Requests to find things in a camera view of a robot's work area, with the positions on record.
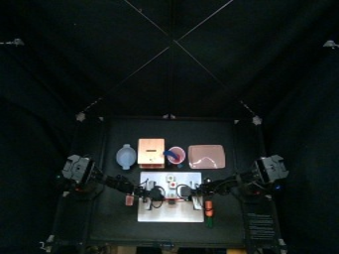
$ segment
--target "orange item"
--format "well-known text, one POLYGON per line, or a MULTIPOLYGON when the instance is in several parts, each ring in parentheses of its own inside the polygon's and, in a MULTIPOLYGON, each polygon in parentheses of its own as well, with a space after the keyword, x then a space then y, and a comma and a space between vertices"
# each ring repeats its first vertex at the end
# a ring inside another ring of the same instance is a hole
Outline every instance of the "orange item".
POLYGON ((164 139, 138 139, 137 164, 140 169, 164 169, 164 139))
POLYGON ((205 215, 208 217, 213 216, 213 204, 210 200, 205 200, 205 215))

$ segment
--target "black backdrop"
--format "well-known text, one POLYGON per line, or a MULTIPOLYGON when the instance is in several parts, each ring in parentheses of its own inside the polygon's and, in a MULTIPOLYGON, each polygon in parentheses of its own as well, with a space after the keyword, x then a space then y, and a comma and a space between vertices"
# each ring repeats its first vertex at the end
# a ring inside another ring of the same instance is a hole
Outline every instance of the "black backdrop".
POLYGON ((337 252, 336 1, 1 3, 1 253, 50 233, 74 115, 262 118, 290 253, 337 252))

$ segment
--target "cable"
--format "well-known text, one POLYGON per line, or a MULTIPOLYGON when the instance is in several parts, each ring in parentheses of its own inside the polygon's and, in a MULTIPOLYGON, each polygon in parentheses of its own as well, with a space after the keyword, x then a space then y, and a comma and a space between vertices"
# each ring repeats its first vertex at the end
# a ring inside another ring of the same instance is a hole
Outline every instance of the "cable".
POLYGON ((164 202, 165 190, 160 186, 154 186, 154 188, 157 188, 158 190, 162 190, 162 198, 161 198, 161 202, 160 202, 160 204, 157 206, 153 205, 153 199, 150 198, 150 206, 157 209, 157 208, 161 207, 162 202, 164 202))

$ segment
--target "red object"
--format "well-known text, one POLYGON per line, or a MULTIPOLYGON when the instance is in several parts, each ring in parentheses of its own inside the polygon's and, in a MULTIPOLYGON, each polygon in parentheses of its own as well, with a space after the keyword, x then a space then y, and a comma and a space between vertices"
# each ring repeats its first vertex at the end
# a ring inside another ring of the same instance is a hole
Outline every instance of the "red object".
POLYGON ((213 216, 213 204, 210 200, 205 200, 205 215, 208 217, 213 216))
POLYGON ((126 194, 126 195, 125 195, 124 204, 125 204, 126 206, 132 206, 132 202, 133 202, 133 196, 129 195, 129 194, 126 194))

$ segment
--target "black tent enclosure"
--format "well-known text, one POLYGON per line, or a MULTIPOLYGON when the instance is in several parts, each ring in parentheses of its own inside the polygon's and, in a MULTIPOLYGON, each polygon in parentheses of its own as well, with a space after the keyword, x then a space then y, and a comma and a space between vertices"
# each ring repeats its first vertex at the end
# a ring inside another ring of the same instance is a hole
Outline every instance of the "black tent enclosure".
POLYGON ((0 252, 336 253, 337 11, 333 0, 3 1, 0 252), (164 169, 144 170, 136 158, 124 170, 116 153, 128 144, 137 157, 138 139, 181 147, 180 167, 164 157, 164 169), (222 146, 218 169, 189 165, 201 145, 222 146), (129 206, 120 186, 67 186, 70 155, 137 189, 149 172, 198 173, 190 197, 213 202, 213 227, 204 212, 181 221, 177 200, 161 209, 180 221, 149 221, 149 190, 129 206), (276 191, 245 181, 273 155, 288 170, 276 191), (208 189, 205 179, 226 180, 208 189), (206 195, 241 182, 258 194, 236 186, 206 195))

